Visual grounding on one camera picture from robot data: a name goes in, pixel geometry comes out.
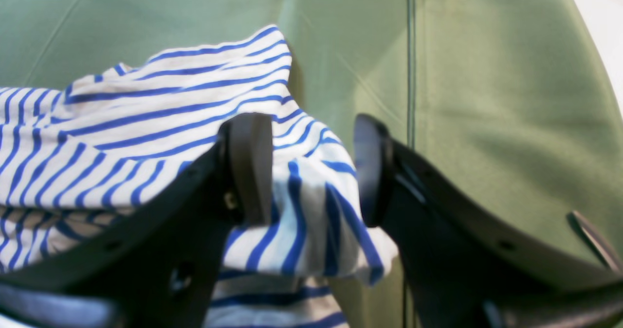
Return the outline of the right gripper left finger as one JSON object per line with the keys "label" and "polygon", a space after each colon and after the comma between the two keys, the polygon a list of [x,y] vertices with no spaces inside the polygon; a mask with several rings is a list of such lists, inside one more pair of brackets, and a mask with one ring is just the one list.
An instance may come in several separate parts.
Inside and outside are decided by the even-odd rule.
{"label": "right gripper left finger", "polygon": [[227,120],[157,197],[95,237],[1,277],[19,328],[200,328],[232,228],[267,225],[272,119]]}

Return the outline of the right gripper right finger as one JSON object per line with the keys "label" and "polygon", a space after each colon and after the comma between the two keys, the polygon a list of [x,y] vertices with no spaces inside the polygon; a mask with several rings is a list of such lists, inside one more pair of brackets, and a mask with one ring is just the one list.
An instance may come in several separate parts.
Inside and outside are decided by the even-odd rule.
{"label": "right gripper right finger", "polygon": [[358,114],[361,214],[399,248],[423,328],[613,328],[622,273],[529,236],[481,208],[385,124]]}

